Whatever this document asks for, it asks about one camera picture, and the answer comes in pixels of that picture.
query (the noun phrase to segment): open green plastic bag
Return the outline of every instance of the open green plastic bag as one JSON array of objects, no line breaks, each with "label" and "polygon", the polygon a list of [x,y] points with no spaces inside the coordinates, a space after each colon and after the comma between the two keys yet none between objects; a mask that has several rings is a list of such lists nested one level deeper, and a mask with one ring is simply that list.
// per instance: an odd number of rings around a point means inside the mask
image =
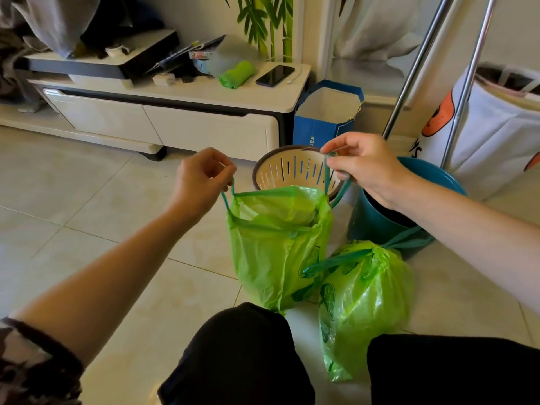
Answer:
[{"label": "open green plastic bag", "polygon": [[310,297],[322,273],[305,278],[303,270],[326,257],[332,221],[328,197],[318,189],[233,194],[227,224],[234,269],[250,297],[273,311]]},{"label": "open green plastic bag", "polygon": [[367,367],[371,340],[399,331],[408,320],[414,273],[392,247],[418,247],[417,240],[403,241],[418,230],[408,230],[384,246],[353,241],[304,270],[307,277],[325,273],[319,291],[319,325],[332,381],[350,380]]}]

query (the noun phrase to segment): brown rim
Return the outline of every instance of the brown rim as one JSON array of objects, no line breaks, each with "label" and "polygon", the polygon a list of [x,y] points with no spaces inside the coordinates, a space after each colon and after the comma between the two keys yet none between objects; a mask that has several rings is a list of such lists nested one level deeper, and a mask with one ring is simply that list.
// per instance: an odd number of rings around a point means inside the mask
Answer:
[{"label": "brown rim", "polygon": [[[302,150],[311,150],[313,152],[321,152],[321,149],[316,148],[314,146],[309,146],[309,145],[288,145],[288,146],[282,146],[280,148],[271,150],[266,155],[261,157],[259,161],[255,164],[255,167],[253,168],[251,179],[253,180],[253,186],[255,186],[256,190],[261,190],[261,188],[259,187],[259,184],[257,183],[256,176],[257,176],[257,170],[259,170],[259,168],[264,163],[264,161],[268,159],[270,156],[274,156],[276,153],[284,152],[286,150],[291,150],[291,149],[302,149]],[[340,180],[339,185],[328,195],[328,198],[330,200],[334,200],[334,198],[338,195],[338,192],[341,189],[342,185],[343,185],[343,181]]]}]

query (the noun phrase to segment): person's left hand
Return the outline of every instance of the person's left hand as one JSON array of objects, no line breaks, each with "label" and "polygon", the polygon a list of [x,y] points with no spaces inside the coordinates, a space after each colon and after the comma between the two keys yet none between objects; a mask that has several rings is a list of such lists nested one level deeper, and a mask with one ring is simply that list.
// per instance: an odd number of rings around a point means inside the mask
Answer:
[{"label": "person's left hand", "polygon": [[182,161],[168,212],[196,224],[233,184],[237,168],[226,155],[206,148]]}]

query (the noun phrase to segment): cabinet top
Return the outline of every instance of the cabinet top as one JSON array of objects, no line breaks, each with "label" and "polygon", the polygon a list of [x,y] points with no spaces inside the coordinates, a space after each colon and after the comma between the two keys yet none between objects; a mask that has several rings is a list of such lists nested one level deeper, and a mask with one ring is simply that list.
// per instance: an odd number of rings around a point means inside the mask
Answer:
[{"label": "cabinet top", "polygon": [[254,109],[267,112],[288,113],[294,110],[303,91],[311,67],[307,64],[283,64],[293,66],[295,71],[273,88],[257,85],[255,81],[280,62],[266,62],[238,89],[223,87],[218,79],[211,76],[198,76],[191,83],[184,84],[180,79],[170,86],[158,86],[151,78],[139,80],[133,86],[104,78],[84,76],[84,82],[75,83],[68,75],[33,73],[28,80],[33,84],[47,87],[83,89],[93,92],[107,92],[123,95],[147,96],[158,99],[171,99],[184,102],[198,102],[236,108]]}]

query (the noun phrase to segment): leg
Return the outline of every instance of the leg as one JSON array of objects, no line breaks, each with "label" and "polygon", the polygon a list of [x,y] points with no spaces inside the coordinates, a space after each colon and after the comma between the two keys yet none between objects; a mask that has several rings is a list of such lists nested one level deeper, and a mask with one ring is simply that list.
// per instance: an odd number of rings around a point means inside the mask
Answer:
[{"label": "leg", "polygon": [[161,162],[165,156],[167,156],[167,147],[163,146],[161,149],[158,150],[156,153],[144,153],[139,152],[141,155],[147,157],[150,160]]},{"label": "leg", "polygon": [[372,403],[528,403],[540,350],[499,338],[381,335],[368,348]]},{"label": "leg", "polygon": [[158,395],[164,405],[315,403],[287,320],[251,303],[208,320]]}]

